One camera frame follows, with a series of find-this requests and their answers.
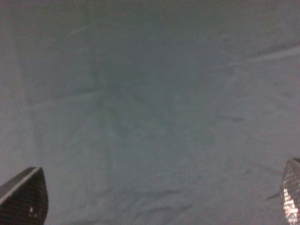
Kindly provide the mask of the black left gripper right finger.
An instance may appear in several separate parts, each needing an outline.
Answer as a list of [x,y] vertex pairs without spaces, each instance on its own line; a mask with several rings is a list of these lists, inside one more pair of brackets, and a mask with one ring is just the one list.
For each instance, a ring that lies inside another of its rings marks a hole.
[[286,162],[280,185],[280,203],[290,225],[300,224],[300,159]]

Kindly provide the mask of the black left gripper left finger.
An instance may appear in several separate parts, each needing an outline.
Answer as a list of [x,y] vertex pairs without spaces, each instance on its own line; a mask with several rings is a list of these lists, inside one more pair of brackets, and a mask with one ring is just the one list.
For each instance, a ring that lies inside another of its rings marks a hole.
[[2,225],[44,225],[48,191],[42,167],[31,166],[0,186]]

